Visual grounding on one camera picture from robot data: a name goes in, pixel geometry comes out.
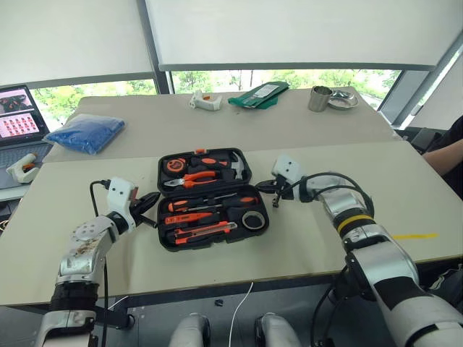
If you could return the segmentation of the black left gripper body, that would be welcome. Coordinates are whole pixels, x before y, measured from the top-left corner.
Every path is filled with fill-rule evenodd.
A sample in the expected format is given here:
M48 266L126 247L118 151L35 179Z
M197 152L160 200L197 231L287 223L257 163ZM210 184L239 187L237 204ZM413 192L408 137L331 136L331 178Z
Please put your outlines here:
M141 224L140 216L142 214L141 212L141 207L143 206L143 200L142 199L135 199L131 201L129 205L129 212L130 215L132 216L135 225L139 226Z

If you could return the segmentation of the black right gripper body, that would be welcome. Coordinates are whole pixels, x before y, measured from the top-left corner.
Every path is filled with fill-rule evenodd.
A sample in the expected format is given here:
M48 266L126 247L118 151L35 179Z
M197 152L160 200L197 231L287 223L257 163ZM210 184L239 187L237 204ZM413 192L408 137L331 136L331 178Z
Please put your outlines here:
M285 177L278 174L275 179L274 184L275 196L272 201L272 205L274 208L279 207L279 202L281 199L283 200L293 200L294 199L294 192L291 188L291 184L286 180Z

